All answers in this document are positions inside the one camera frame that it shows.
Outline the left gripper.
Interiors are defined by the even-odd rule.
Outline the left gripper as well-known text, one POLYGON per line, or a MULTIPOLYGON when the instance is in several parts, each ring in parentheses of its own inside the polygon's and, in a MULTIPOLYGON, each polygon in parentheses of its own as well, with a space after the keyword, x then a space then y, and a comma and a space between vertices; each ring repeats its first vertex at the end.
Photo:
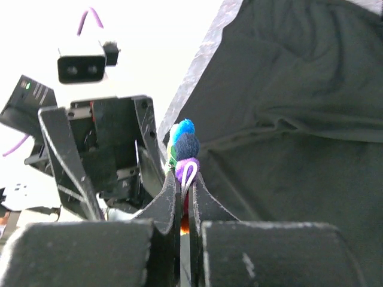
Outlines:
POLYGON ((80 192, 88 219, 105 219, 97 198, 132 212, 161 192, 165 176, 152 98, 78 100, 67 115, 65 108, 38 111, 49 158, 80 192))

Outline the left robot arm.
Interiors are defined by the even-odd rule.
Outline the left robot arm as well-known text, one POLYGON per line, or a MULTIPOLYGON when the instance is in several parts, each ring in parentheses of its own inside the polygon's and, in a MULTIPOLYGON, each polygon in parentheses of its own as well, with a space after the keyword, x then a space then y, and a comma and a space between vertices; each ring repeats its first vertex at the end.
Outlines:
POLYGON ((165 180, 148 96, 81 100, 58 108, 54 91, 21 76, 1 123, 35 144, 25 164, 54 177, 63 207, 89 219, 99 199, 142 209, 165 180))

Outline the black polo shirt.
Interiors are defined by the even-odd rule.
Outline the black polo shirt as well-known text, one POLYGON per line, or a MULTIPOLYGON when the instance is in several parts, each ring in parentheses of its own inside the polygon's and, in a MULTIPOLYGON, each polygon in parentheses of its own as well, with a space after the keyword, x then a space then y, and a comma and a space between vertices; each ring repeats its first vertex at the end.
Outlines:
POLYGON ((382 14, 352 1, 225 1, 159 127, 194 122, 238 218, 328 222, 382 285, 382 14))

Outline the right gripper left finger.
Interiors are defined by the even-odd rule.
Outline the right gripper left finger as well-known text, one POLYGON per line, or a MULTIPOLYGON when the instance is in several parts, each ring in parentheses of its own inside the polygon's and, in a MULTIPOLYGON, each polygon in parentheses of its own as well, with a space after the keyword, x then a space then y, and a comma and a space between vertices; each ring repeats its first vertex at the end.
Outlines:
POLYGON ((180 212, 180 185, 169 172, 134 219, 27 225, 3 248, 1 285, 176 286, 180 212))

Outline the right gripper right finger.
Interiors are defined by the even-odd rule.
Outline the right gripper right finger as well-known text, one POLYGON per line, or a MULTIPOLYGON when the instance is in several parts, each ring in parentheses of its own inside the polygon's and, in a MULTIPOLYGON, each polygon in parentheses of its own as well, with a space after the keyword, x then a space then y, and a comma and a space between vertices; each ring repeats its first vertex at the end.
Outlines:
POLYGON ((318 222, 241 221, 197 175, 189 192, 193 286, 364 286, 339 230, 318 222))

